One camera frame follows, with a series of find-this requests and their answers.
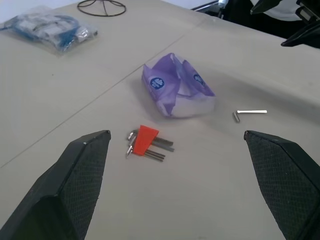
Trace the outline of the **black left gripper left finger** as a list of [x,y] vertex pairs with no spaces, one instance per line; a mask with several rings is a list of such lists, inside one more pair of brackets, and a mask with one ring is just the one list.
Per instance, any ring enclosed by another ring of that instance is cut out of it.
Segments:
[[83,240],[99,199],[111,132],[70,142],[0,230],[2,240]]

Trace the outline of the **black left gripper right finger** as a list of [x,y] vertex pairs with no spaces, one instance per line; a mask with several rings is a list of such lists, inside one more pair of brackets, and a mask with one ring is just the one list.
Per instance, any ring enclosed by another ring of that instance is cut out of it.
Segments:
[[247,130],[261,194],[287,240],[320,238],[320,167],[295,142]]

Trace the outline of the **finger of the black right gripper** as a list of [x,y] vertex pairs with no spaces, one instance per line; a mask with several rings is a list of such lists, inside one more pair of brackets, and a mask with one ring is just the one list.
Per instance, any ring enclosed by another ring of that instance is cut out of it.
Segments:
[[272,0],[259,0],[250,10],[251,15],[260,14],[273,8]]
[[282,47],[294,47],[298,45],[307,45],[313,48],[320,47],[320,22],[315,21],[281,43]]

